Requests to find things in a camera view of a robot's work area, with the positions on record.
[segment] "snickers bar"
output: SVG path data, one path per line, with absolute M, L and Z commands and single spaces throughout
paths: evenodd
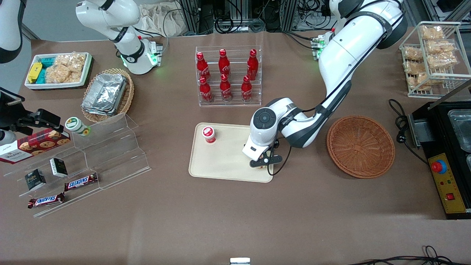
M 65 186 L 64 187 L 64 192 L 68 191 L 68 190 L 71 190 L 71 189 L 78 188 L 78 187 L 83 186 L 83 185 L 88 184 L 88 183 L 95 182 L 97 180 L 98 180 L 97 174 L 93 173 L 90 176 L 86 176 L 86 177 L 78 179 L 76 181 L 72 181 L 70 183 L 65 183 L 64 184 L 64 186 Z
M 43 205 L 53 205 L 63 203 L 65 200 L 64 193 L 57 194 L 55 196 L 44 197 L 40 199 L 31 199 L 28 202 L 28 208 L 35 208 Z

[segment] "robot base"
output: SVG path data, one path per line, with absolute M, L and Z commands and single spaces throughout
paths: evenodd
M 160 66 L 162 61 L 162 44 L 155 44 L 154 41 L 146 39 L 141 41 L 144 44 L 144 53 L 138 58 L 137 62 L 129 63 L 121 56 L 124 66 L 135 75 L 143 75 L 149 72 L 152 68 Z

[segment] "cookie box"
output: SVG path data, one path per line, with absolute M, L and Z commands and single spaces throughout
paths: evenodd
M 46 129 L 0 147 L 0 161 L 15 164 L 70 142 L 66 132 Z
M 80 53 L 84 53 L 87 55 L 87 57 L 85 58 L 85 64 L 82 69 L 82 75 L 80 77 L 80 81 L 74 82 L 74 83 L 35 84 L 35 83 L 30 83 L 28 81 L 28 78 L 26 77 L 24 81 L 24 85 L 31 90 L 58 90 L 58 89 L 81 88 L 87 80 L 87 76 L 90 70 L 90 65 L 92 62 L 92 55 L 89 54 L 88 52 L 80 52 Z M 65 55 L 65 54 L 70 54 L 70 53 L 51 53 L 51 54 L 35 55 L 32 59 L 30 67 L 28 68 L 28 72 L 32 68 L 34 63 L 41 61 L 42 58 L 51 58 L 51 57 L 56 57 L 57 55 Z

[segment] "woven basket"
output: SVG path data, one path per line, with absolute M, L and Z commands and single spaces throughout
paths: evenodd
M 388 131 L 365 116 L 347 116 L 336 121 L 327 134 L 327 150 L 341 170 L 362 179 L 386 173 L 395 156 Z
M 131 106 L 132 97 L 134 96 L 134 84 L 132 83 L 132 80 L 131 80 L 131 77 L 129 76 L 129 74 L 126 73 L 126 71 L 124 71 L 124 70 L 116 69 L 116 68 L 105 70 L 105 71 L 99 73 L 99 75 L 100 74 L 112 74 L 112 75 L 121 74 L 121 75 L 126 77 L 127 83 L 126 83 L 126 87 L 124 88 L 125 91 L 124 91 L 124 94 L 122 95 L 122 99 L 121 99 L 121 102 L 120 102 L 120 105 L 119 105 L 119 108 L 118 108 L 118 112 L 116 112 L 116 114 L 128 112 L 129 107 Z M 95 78 L 97 76 L 98 75 L 96 75 L 90 81 L 89 85 L 87 86 L 87 90 L 85 91 L 85 95 L 83 95 L 84 99 L 87 96 L 88 92 L 90 91 L 90 87 L 93 84 L 93 82 L 95 81 Z M 83 109 L 82 109 L 82 112 L 83 112 L 83 115 L 85 116 L 85 118 L 87 118 L 87 120 L 89 120 L 91 122 L 96 122 L 96 123 L 104 121 L 104 120 L 112 117 L 112 116 L 91 114 L 91 113 L 86 112 Z

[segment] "red box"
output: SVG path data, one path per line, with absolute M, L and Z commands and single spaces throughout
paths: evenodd
M 15 164 L 69 142 L 68 133 L 46 129 L 11 144 L 3 145 L 0 151 L 0 161 Z

